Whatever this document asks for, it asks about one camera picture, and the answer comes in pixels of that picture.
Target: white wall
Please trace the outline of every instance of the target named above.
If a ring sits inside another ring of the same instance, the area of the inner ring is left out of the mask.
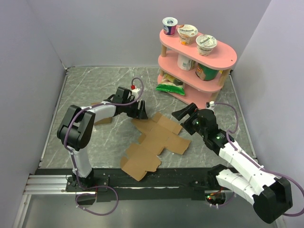
[[[38,166],[64,68],[25,0],[0,0],[0,227]]]
[[[241,55],[270,0],[27,0],[66,67],[155,66],[164,17]]]
[[[259,161],[304,186],[304,1],[272,0],[239,59],[233,79]],[[304,205],[293,186],[294,207]],[[304,227],[304,215],[287,218]]]

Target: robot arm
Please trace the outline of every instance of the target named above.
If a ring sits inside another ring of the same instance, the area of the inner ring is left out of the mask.
[[[198,133],[203,137],[206,146],[216,155],[231,164],[238,173],[233,173],[224,165],[217,165],[209,171],[211,186],[222,186],[234,191],[253,205],[257,215],[266,223],[272,223],[293,205],[291,185],[286,178],[264,172],[239,144],[219,126],[212,105],[207,103],[206,109],[199,110],[192,103],[187,107],[173,112],[172,115],[181,120],[186,115],[189,118],[181,126],[189,133]]]
[[[116,94],[111,95],[108,99],[103,101],[103,104],[128,104],[134,101],[139,96],[140,89],[129,90],[123,87],[118,87]],[[78,107],[71,105],[57,131],[57,138],[64,144],[64,139],[73,118],[77,113],[86,107]],[[77,166],[78,176],[80,182],[85,187],[92,187],[94,184],[94,171],[89,162],[87,145],[91,139],[94,123],[109,117],[126,113],[127,116],[137,119],[148,119],[145,111],[145,102],[143,100],[137,101],[131,105],[115,106],[115,105],[100,105],[84,111],[76,119],[72,129],[67,138],[67,146],[71,149],[70,155],[74,156]],[[73,167],[73,178],[76,180],[76,170]]]

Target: chip bag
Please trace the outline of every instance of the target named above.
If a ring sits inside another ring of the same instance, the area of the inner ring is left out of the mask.
[[[156,90],[185,96],[184,83],[168,73],[164,74],[163,79],[156,87]]]

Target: pink shelf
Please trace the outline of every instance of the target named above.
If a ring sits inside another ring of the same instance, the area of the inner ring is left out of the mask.
[[[232,47],[220,41],[218,41],[218,45],[212,50],[209,56],[200,56],[197,52],[196,42],[188,46],[182,45],[179,42],[179,34],[177,31],[173,36],[169,37],[161,30],[160,41],[164,46],[215,70],[230,69],[238,58]]]
[[[158,75],[157,77],[157,83],[159,84],[162,80],[162,76]],[[204,93],[200,92],[197,89],[185,84],[185,96],[175,94],[175,93],[169,93],[172,96],[180,99],[182,102],[186,104],[191,104],[192,102],[196,104],[196,106],[199,109],[206,107],[206,102],[210,101],[211,94],[210,93]]]
[[[158,64],[163,71],[202,92],[214,93],[222,88],[218,85],[220,72],[215,79],[211,81],[203,81],[195,74],[197,66],[195,66],[194,69],[190,71],[182,70],[177,66],[177,57],[178,53],[174,51],[167,51],[166,57],[158,57]]]

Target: marble floor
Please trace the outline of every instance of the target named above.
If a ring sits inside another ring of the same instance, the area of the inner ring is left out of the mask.
[[[51,135],[42,159],[41,168],[71,168],[72,163],[68,152],[56,137],[57,129],[70,105],[88,106],[101,102],[116,92],[118,86],[129,87],[133,77],[142,78],[145,89],[142,96],[146,101],[146,111],[151,117],[161,112],[172,119],[171,113],[185,107],[185,104],[165,92],[155,90],[157,86],[158,67],[73,67],[67,71],[67,80],[52,126]],[[252,156],[252,150],[242,120],[237,99],[230,78],[227,79],[220,91],[218,102],[229,103],[237,108],[240,116],[239,128],[233,135],[240,146]],[[227,130],[234,129],[236,118],[229,107],[215,107],[219,127]],[[136,143],[140,132],[125,114],[114,117],[111,124],[97,125],[93,129],[89,144],[89,160],[93,167],[119,168],[120,158],[131,142]],[[212,167],[217,164],[227,165],[223,159],[210,151],[198,135],[189,135],[185,130],[181,137],[191,139],[188,150],[183,155],[173,154],[164,150],[159,156],[160,167]]]

